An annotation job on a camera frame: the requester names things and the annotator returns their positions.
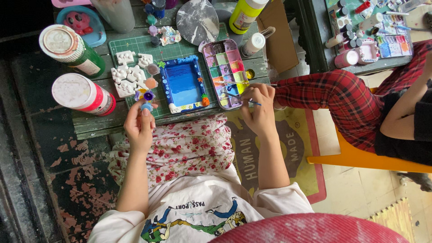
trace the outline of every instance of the pineapple decoration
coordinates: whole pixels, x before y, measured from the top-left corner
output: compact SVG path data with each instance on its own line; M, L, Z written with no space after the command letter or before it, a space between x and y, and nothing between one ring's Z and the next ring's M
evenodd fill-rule
M210 101L209 101L207 94L202 94L201 97L203 98L203 106L210 105Z

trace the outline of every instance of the cardboard box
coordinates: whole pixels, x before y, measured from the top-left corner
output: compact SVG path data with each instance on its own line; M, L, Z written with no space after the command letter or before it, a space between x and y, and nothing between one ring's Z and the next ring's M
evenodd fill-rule
M282 1L274 0L260 13L256 20L260 32L270 26L276 28L275 33L266 40L269 64L275 67L278 73L299 64Z

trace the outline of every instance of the pink figurine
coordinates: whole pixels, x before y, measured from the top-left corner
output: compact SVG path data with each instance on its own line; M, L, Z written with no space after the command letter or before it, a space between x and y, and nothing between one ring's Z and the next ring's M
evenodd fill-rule
M73 30L78 35L86 35L93 32L93 28L90 27L90 17L85 13L69 12L66 15L64 24Z

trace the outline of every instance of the white t-shirt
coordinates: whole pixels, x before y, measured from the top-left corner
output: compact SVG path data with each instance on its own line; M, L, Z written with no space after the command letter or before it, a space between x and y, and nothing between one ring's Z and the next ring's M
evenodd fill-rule
M183 176L149 189L149 217L142 212L104 213L89 243L208 242L245 223L283 214L313 213L297 183L258 190L241 186L235 167Z

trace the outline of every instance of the yellow paint bottle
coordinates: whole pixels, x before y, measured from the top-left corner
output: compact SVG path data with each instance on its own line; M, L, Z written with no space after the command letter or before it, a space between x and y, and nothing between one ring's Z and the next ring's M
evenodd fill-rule
M268 0L239 0L229 18L229 27L239 35L246 33Z

